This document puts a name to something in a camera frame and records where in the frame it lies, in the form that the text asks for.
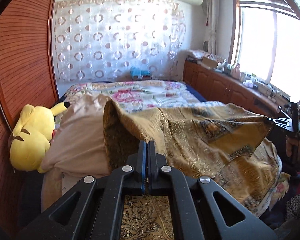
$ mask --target wooden cabinet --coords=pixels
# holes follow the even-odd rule
[[[195,70],[198,68],[198,65],[195,63],[191,63],[186,61],[185,62],[185,66],[183,69],[183,81],[186,82],[188,85],[192,86],[194,85],[194,82],[192,81],[193,77],[194,77],[194,72]]]
[[[206,92],[206,99],[208,101],[220,101],[226,104],[229,82],[215,73],[210,75],[210,79],[210,86],[209,90]]]
[[[196,63],[185,62],[183,81],[197,90],[207,101],[233,103],[268,117],[276,115],[278,106],[257,91],[244,87],[229,76],[216,73]]]
[[[233,103],[237,106],[249,109],[252,98],[251,93],[246,91],[243,87],[231,84],[228,89],[226,103]]]
[[[197,90],[205,99],[210,101],[208,98],[208,91],[210,91],[210,73],[206,71],[200,71],[194,73],[196,76],[194,89]]]

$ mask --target human hand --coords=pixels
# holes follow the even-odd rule
[[[300,160],[300,141],[295,138],[290,138],[286,136],[286,153],[288,157],[292,155],[292,146],[298,147],[298,160]]]

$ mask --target floral bedspread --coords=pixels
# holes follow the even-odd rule
[[[67,90],[65,102],[74,102],[86,93],[109,96],[128,113],[151,107],[184,107],[199,103],[199,100],[187,90],[185,84],[159,80],[77,84]],[[56,117],[56,129],[59,127],[61,117],[62,113]]]

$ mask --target metal screw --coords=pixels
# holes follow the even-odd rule
[[[125,172],[132,171],[132,167],[130,165],[125,165],[122,167],[122,170]]]
[[[202,176],[202,177],[200,177],[199,180],[203,184],[208,184],[211,181],[211,179],[209,177],[207,177],[207,176]]]
[[[84,177],[83,181],[85,183],[92,183],[94,181],[94,177],[92,177],[92,176],[86,176],[86,177]]]
[[[164,166],[161,167],[161,170],[162,170],[163,172],[169,172],[169,171],[171,171],[172,169],[171,169],[170,166],[164,165]]]

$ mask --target cardboard box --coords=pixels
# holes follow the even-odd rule
[[[208,59],[208,58],[204,57],[202,59],[202,62],[200,63],[200,65],[202,65],[206,68],[217,68],[218,62],[216,62],[212,59]]]

